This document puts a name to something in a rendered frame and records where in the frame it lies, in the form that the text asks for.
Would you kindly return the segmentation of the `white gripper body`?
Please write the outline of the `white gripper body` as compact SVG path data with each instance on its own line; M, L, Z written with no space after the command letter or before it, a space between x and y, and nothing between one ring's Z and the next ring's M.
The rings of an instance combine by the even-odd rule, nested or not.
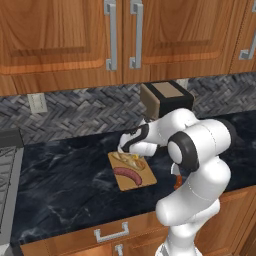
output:
M131 144L129 142L125 143L123 146L123 151L130 154L138 154L140 156L153 156L158 148L157 144L138 142Z

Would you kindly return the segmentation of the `red-brown sausage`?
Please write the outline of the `red-brown sausage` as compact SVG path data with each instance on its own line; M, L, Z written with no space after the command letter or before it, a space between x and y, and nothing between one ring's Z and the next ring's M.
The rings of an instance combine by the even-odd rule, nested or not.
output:
M114 174L125 176L125 177L132 179L137 186L142 184L141 176L132 169L125 168L125 167L115 167Z

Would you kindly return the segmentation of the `wooden cutting board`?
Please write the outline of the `wooden cutting board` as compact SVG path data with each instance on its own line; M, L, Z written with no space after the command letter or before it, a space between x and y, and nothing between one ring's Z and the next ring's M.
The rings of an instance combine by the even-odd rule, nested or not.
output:
M157 183L144 157L138 154L109 152L108 158L121 191L133 190Z

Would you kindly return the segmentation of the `orange and white bottle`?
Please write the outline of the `orange and white bottle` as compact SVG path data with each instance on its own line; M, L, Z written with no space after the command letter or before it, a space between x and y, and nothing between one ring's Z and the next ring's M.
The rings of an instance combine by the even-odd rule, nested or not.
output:
M176 163L173 163L171 166L171 174L176 176L176 183L174 189L177 190L182 186L182 175L180 173L179 166Z

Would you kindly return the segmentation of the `black and brown toaster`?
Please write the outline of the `black and brown toaster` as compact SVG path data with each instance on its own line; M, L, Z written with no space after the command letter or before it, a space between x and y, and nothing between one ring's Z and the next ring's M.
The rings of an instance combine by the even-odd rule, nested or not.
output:
M155 120L178 108L191 110L194 96L173 80L148 82L140 87L140 101L145 115Z

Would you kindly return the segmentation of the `wooden base cupboard run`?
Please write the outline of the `wooden base cupboard run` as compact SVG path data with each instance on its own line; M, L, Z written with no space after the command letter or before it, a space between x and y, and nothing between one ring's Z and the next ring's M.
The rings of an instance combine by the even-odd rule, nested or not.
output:
M197 233L195 245L203 256L239 256L256 212L256 185L224 193L220 211Z

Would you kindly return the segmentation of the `wooden drawer front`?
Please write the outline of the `wooden drawer front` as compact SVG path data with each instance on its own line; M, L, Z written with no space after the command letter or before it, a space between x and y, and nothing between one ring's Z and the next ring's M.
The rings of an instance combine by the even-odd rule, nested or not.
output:
M154 212L149 212L28 243L22 245L21 250L24 256L68 256L78 251L129 239L160 228L167 227L159 223Z

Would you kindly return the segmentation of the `wide wooden cupboard door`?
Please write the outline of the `wide wooden cupboard door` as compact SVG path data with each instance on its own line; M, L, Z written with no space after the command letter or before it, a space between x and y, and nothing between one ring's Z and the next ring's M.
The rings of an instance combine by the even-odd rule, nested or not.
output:
M122 82L122 0L116 0L117 70L104 0L0 0L0 96Z

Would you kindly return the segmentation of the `narrow wooden cupboard door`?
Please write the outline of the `narrow wooden cupboard door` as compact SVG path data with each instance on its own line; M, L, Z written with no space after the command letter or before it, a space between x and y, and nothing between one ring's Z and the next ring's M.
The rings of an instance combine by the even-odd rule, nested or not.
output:
M256 13L252 12L253 3L254 0L248 0L231 62L231 74L256 71L256 48L251 60L239 59L240 51L250 47L254 32L256 31Z

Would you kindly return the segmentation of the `white wall outlet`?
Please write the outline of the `white wall outlet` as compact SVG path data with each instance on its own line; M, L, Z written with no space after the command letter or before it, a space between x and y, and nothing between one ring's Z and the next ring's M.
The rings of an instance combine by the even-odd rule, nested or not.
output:
M33 114L45 113L47 111L45 95L43 93L28 94L27 97Z

